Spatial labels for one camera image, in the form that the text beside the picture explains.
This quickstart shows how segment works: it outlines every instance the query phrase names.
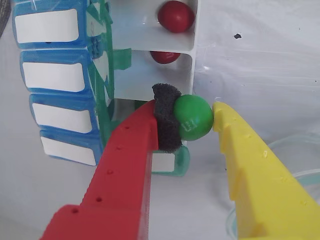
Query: stacked plastic bin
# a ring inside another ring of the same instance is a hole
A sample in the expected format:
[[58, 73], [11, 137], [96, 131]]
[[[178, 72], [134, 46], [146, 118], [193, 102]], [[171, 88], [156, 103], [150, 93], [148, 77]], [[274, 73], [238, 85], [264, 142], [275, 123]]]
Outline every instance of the stacked plastic bin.
[[[120, 122], [115, 116], [124, 109], [118, 99], [133, 104], [134, 111], [153, 99], [156, 83], [174, 85], [182, 94], [192, 93], [198, 18], [187, 32], [168, 32], [156, 16], [163, 3], [15, 1], [12, 22], [23, 50], [21, 74], [31, 92], [30, 108], [41, 128], [46, 154], [95, 166]], [[185, 3], [198, 12], [197, 0]], [[161, 65], [150, 51], [181, 56]], [[186, 146], [174, 154], [156, 152], [152, 171], [183, 176], [189, 160]]]

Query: transparent container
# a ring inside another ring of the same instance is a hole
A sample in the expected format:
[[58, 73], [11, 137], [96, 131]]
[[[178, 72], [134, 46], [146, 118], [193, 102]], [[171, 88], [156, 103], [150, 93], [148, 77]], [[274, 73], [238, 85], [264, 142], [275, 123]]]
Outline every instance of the transparent container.
[[[305, 190], [320, 204], [320, 134], [292, 135], [269, 144], [270, 149], [288, 168]], [[236, 209], [226, 220], [226, 231], [237, 240]]]

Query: white table surface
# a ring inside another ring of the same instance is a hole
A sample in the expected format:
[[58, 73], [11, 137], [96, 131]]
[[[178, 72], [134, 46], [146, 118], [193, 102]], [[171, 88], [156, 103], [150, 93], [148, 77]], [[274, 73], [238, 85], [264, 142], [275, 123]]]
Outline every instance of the white table surface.
[[[267, 143], [319, 132], [319, 1], [201, 5], [194, 93], [230, 104]], [[31, 240], [59, 207], [81, 202], [95, 168], [45, 155], [10, 21], [0, 39], [0, 238]], [[228, 239], [233, 203], [217, 134], [188, 146], [185, 177], [152, 176], [149, 238]]]

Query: green m&m candy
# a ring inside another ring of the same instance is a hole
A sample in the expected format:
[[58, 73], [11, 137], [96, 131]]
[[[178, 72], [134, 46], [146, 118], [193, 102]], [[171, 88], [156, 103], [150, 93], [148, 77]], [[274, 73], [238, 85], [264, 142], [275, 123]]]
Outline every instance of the green m&m candy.
[[210, 105], [196, 95], [179, 97], [174, 103], [173, 114], [180, 122], [180, 137], [186, 141], [203, 137], [211, 130], [214, 123]]

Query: white plastic shelf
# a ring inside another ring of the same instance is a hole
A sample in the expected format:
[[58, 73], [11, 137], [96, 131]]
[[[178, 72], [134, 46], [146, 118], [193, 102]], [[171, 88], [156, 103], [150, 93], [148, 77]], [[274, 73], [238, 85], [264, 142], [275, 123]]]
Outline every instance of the white plastic shelf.
[[193, 85], [193, 59], [188, 54], [169, 64], [159, 64], [149, 51], [132, 51], [132, 66], [114, 72], [117, 99], [150, 101], [154, 99], [152, 86], [157, 83], [175, 86], [182, 94], [189, 94]]
[[115, 49], [188, 53], [195, 47], [198, 0], [181, 0], [196, 15], [193, 26], [183, 33], [171, 33], [158, 22], [158, 10], [167, 0], [110, 0]]

